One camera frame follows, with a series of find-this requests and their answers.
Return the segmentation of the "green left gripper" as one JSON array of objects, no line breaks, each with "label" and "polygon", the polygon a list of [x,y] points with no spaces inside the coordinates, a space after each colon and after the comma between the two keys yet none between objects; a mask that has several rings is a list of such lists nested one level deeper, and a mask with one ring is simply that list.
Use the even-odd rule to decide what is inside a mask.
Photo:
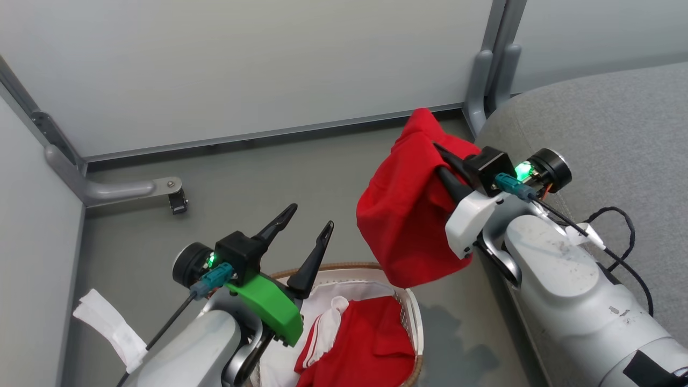
[{"label": "green left gripper", "polygon": [[[260,253],[267,252],[278,233],[285,230],[298,209],[297,203],[288,205],[282,213],[268,223],[252,238],[260,243]],[[316,238],[316,244],[306,260],[287,281],[287,289],[293,299],[307,299],[324,259],[334,222],[329,221]],[[241,301],[274,331],[286,346],[297,345],[303,334],[302,314],[284,289],[268,275],[256,274],[243,285],[226,282],[225,287],[235,292]]]}]

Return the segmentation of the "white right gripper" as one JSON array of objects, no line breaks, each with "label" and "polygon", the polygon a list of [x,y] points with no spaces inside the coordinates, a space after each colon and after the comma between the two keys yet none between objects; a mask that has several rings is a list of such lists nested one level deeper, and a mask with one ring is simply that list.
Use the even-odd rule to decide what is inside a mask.
[{"label": "white right gripper", "polygon": [[501,192],[489,197],[475,191],[462,159],[437,142],[433,146],[448,167],[437,167],[436,174],[457,207],[445,225],[450,250],[464,260],[472,252],[477,236],[492,217],[498,203],[506,198]]}]

